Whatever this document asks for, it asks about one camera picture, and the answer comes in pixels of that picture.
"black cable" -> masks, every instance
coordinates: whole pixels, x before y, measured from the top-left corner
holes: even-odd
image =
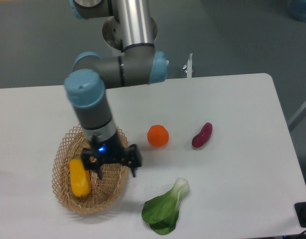
[[[303,231],[303,232],[301,232],[300,234],[299,234],[299,236],[298,236],[298,238],[300,239],[300,238],[306,238],[306,235],[304,235],[306,233],[306,230],[305,231]]]

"blue joint cap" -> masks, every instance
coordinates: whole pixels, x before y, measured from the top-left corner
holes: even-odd
[[[167,62],[164,52],[155,52],[155,58],[151,75],[149,77],[149,84],[163,82],[167,78]]]
[[[75,108],[87,109],[105,96],[105,85],[99,74],[91,69],[71,73],[64,81],[67,97]]]
[[[75,59],[73,68],[74,68],[75,64],[76,64],[78,61],[80,61],[82,58],[84,58],[84,57],[86,57],[86,56],[97,56],[98,58],[101,58],[101,56],[98,55],[98,54],[95,53],[95,52],[92,52],[92,51],[83,52],[83,53],[81,53],[80,55],[78,55],[78,57]]]
[[[73,13],[74,13],[74,16],[75,16],[77,19],[85,19],[84,17],[82,17],[82,16],[79,14],[79,12],[78,12],[77,8],[75,7],[73,1],[74,1],[74,0],[70,0],[70,5],[71,5],[71,9],[72,9],[72,11],[73,11]]]

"small white object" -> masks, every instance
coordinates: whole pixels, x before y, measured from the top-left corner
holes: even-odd
[[[288,121],[288,129],[291,132],[306,117],[306,101],[299,107]]]
[[[193,60],[192,60],[193,54],[191,53],[188,58],[187,62],[187,78],[191,78],[193,74]]]

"wicker basket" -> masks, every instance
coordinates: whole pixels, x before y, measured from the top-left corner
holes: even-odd
[[[117,128],[124,147],[128,147],[125,134]],[[52,188],[59,203],[79,214],[95,213],[112,204],[125,187],[128,168],[120,164],[104,164],[103,179],[100,180],[95,172],[90,171],[91,192],[83,198],[74,196],[71,189],[69,162],[80,158],[83,148],[89,148],[81,126],[74,127],[63,138],[54,159]]]

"gray floor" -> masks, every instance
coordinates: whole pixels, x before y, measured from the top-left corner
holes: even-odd
[[[150,0],[150,9],[169,78],[184,77],[192,52],[196,77],[270,74],[286,120],[305,101],[306,23],[286,0]],[[0,2],[0,88],[61,85],[79,53],[111,56],[104,21],[75,19],[68,0]],[[306,118],[291,135],[306,174]]]

